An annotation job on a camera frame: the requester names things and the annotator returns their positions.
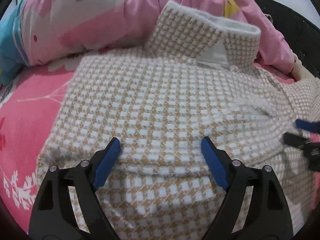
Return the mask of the beige white houndstooth coat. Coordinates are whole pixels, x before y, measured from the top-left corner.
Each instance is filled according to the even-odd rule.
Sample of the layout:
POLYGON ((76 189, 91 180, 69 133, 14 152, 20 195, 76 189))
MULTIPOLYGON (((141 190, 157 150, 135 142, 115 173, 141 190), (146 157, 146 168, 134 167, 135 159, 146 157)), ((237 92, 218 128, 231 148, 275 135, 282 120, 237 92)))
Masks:
POLYGON ((37 179, 116 137, 121 155, 97 197, 118 236, 201 239, 224 197, 201 153, 210 137, 249 167, 272 166, 297 232, 310 214, 314 177, 282 136, 303 135, 297 119, 319 120, 319 79, 285 84, 255 66, 260 34, 169 1, 143 46, 84 55, 37 179))

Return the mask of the black headboard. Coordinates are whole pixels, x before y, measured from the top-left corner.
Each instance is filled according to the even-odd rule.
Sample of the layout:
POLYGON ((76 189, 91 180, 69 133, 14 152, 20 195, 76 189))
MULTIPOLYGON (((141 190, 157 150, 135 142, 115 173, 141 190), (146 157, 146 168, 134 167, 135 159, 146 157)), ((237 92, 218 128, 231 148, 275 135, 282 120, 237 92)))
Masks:
POLYGON ((319 77, 319 28, 304 16, 274 0, 254 0, 263 13, 272 17, 274 27, 301 60, 306 69, 319 77))

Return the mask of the pink floral bed sheet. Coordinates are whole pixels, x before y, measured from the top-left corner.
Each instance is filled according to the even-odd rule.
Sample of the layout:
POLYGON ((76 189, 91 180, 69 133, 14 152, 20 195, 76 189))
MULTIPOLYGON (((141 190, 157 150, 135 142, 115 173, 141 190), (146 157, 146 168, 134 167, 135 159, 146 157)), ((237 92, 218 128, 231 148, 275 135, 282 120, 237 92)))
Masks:
POLYGON ((60 108, 83 56, 54 68, 23 72, 4 92, 1 103, 1 195, 23 228, 27 228, 37 188, 36 168, 60 108))

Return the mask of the pink floral quilt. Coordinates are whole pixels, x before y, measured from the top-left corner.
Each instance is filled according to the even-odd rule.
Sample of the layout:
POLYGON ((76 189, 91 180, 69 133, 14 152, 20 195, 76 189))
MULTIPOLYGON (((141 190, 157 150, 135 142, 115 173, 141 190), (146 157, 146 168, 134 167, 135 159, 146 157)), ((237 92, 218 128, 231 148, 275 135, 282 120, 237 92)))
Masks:
MULTIPOLYGON (((1 21, 1 85, 7 86, 24 66, 110 45, 138 42, 152 31, 170 0, 21 0, 1 21)), ((261 30, 260 64, 284 74, 294 56, 254 0, 173 0, 214 16, 261 30)))

